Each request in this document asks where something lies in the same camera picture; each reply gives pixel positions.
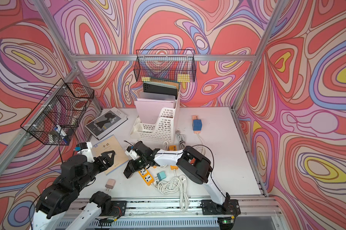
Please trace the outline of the orange power strip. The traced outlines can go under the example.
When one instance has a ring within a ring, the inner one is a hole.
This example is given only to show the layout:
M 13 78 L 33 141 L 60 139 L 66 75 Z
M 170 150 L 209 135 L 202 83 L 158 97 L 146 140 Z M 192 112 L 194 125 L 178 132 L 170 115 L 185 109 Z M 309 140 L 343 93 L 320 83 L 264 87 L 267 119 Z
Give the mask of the orange power strip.
M 150 174 L 148 170 L 142 169 L 138 173 L 140 174 L 144 182 L 147 184 L 147 186 L 151 186 L 155 182 L 153 176 Z
M 169 151 L 177 151 L 177 146 L 176 145 L 171 145 L 169 146 Z M 177 166 L 170 166 L 171 170 L 178 170 Z

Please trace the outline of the pink usb charger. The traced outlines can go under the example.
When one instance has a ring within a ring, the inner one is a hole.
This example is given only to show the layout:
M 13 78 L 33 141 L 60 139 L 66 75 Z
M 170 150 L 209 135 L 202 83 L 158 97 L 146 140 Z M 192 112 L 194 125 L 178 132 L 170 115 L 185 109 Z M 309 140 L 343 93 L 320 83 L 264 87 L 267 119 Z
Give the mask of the pink usb charger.
M 114 179 L 108 179 L 108 181 L 105 184 L 105 188 L 107 191 L 112 190 L 115 187 L 116 180 Z

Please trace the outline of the teal plug adapter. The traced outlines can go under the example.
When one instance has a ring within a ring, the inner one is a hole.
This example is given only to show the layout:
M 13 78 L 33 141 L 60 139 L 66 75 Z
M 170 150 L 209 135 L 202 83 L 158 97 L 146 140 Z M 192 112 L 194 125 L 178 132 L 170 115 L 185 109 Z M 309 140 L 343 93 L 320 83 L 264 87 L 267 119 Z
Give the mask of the teal plug adapter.
M 159 172 L 159 173 L 157 173 L 157 180 L 158 181 L 162 181 L 162 180 L 164 180 L 164 179 L 166 179 L 166 173 L 165 173 L 165 171 L 162 171 L 162 172 Z

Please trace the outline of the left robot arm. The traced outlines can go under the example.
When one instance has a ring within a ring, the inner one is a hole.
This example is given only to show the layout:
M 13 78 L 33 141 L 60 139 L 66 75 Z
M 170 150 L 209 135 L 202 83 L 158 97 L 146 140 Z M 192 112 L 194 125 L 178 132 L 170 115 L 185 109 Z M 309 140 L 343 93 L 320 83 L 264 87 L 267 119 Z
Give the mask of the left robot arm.
M 87 156 L 82 154 L 74 155 L 63 162 L 60 176 L 42 192 L 35 205 L 31 229 L 56 229 L 80 192 L 99 173 L 112 167 L 114 158 L 115 152 L 112 150 L 99 157 L 92 157 L 93 162 L 89 162 Z

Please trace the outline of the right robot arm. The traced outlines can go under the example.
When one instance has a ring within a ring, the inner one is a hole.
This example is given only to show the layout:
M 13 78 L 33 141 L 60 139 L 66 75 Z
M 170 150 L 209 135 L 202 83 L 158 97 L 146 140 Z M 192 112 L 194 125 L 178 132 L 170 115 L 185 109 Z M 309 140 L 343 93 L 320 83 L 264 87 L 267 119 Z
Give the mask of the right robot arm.
M 214 180 L 214 162 L 201 154 L 194 146 L 186 146 L 182 150 L 168 151 L 163 149 L 150 149 L 139 141 L 126 150 L 131 157 L 124 176 L 129 179 L 133 173 L 146 170 L 150 166 L 177 166 L 184 175 L 198 185 L 203 185 L 210 195 L 211 204 L 202 207 L 209 214 L 220 215 L 231 212 L 230 195 L 225 192 Z

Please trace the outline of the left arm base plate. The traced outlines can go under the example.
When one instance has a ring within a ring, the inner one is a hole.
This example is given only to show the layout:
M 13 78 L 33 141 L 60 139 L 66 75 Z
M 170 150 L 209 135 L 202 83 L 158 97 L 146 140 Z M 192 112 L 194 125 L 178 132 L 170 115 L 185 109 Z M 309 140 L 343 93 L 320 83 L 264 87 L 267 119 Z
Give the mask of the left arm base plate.
M 117 201 L 106 201 L 106 202 L 91 202 L 91 204 L 96 204 L 96 206 L 101 210 L 100 216 L 112 216 L 121 217 L 125 215 L 127 201 L 117 200 Z

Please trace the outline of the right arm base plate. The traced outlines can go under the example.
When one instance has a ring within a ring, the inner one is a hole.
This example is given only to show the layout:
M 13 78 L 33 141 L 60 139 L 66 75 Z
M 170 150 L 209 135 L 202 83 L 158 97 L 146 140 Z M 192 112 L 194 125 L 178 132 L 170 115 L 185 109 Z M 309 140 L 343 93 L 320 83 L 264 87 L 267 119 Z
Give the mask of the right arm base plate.
M 203 215 L 232 215 L 238 216 L 241 214 L 239 202 L 236 199 L 226 201 L 224 205 L 214 203 L 212 200 L 202 200 L 200 207 Z

